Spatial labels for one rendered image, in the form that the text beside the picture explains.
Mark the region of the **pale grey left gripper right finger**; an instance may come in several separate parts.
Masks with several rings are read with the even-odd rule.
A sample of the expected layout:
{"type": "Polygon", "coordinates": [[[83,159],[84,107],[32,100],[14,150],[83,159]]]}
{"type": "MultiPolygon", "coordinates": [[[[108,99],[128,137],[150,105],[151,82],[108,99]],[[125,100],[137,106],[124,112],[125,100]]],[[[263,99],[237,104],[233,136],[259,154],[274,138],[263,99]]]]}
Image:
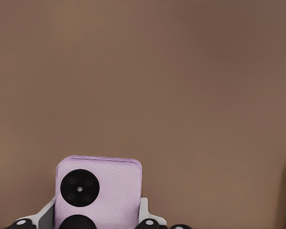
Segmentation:
{"type": "Polygon", "coordinates": [[[136,229],[167,229],[166,220],[149,213],[148,198],[141,198],[136,229]]]}

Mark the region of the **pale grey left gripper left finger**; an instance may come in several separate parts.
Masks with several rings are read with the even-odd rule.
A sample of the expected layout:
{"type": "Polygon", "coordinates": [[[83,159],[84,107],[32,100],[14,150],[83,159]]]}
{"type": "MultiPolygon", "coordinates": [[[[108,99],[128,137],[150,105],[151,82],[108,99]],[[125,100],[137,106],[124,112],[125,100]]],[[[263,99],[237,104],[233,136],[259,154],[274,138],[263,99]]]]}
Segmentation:
{"type": "Polygon", "coordinates": [[[54,229],[54,206],[55,198],[37,214],[19,218],[5,229],[54,229]]]}

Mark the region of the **lilac smartphone with round camera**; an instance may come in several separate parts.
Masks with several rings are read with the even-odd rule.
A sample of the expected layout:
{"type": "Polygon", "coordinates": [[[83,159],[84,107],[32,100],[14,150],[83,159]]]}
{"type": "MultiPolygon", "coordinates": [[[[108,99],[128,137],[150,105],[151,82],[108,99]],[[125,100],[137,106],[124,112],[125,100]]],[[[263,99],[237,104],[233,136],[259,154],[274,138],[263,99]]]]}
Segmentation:
{"type": "Polygon", "coordinates": [[[133,229],[138,225],[142,166],[135,159],[69,156],[56,169],[54,228],[133,229]]]}

